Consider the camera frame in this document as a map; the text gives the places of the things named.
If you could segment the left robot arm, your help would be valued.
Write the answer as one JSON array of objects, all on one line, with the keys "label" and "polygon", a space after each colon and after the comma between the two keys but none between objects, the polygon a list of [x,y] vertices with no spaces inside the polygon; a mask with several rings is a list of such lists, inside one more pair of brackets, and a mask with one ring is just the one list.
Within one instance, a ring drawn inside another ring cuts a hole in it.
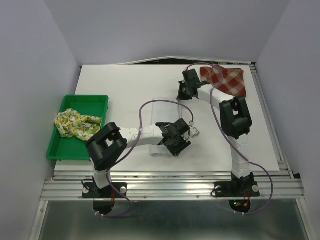
[{"label": "left robot arm", "polygon": [[86,149],[93,169],[92,182],[83,184],[92,198],[109,198],[112,194],[111,168],[125,150],[131,153],[139,146],[165,146],[169,153],[177,157],[191,145],[190,139],[200,132],[180,118],[174,123],[157,122],[142,128],[118,127],[114,122],[105,125],[86,142]]}]

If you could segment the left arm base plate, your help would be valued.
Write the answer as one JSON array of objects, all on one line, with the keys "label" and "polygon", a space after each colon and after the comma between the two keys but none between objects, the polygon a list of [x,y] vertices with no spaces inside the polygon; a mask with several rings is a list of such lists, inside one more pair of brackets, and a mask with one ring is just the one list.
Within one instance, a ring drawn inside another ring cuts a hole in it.
[{"label": "left arm base plate", "polygon": [[99,189],[92,181],[84,182],[82,189],[83,199],[115,199],[122,198],[120,194],[116,193],[111,186],[107,186],[104,189]]}]

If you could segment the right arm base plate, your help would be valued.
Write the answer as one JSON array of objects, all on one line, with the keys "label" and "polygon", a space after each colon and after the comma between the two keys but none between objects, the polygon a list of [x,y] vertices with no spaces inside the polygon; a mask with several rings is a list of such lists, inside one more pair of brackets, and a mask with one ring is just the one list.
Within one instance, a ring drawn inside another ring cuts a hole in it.
[{"label": "right arm base plate", "polygon": [[211,196],[214,198],[242,198],[244,196],[259,197],[260,191],[254,191],[253,186],[257,186],[257,182],[248,184],[239,184],[233,181],[218,181],[214,183]]}]

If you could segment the red plaid skirt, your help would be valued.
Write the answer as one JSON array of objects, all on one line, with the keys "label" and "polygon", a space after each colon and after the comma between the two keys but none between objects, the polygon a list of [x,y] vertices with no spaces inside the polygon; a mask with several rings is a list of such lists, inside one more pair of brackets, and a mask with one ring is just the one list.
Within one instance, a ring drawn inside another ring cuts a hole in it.
[{"label": "red plaid skirt", "polygon": [[244,70],[241,68],[224,68],[220,65],[201,67],[200,79],[215,86],[219,91],[234,96],[247,97]]}]

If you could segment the white skirt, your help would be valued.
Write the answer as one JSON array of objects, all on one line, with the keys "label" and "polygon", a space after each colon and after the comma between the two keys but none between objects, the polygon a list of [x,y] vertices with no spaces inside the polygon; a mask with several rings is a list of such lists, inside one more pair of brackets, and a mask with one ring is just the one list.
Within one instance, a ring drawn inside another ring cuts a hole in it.
[{"label": "white skirt", "polygon": [[[156,123],[175,123],[182,117],[183,107],[169,102],[152,103],[151,124]],[[152,145],[150,155],[153,158],[171,158],[173,155],[164,145]]]}]

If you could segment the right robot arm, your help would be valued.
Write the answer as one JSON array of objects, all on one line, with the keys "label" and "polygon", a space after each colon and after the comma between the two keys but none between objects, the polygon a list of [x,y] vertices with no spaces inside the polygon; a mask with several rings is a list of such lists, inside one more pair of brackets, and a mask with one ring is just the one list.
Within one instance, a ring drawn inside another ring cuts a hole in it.
[{"label": "right robot arm", "polygon": [[182,75],[184,80],[179,83],[177,99],[197,98],[209,103],[212,111],[219,110],[218,127],[231,148],[231,180],[216,181],[211,195],[216,198],[259,197],[259,187],[246,157],[252,126],[246,99],[223,93],[207,81],[201,82],[194,69],[185,70]]}]

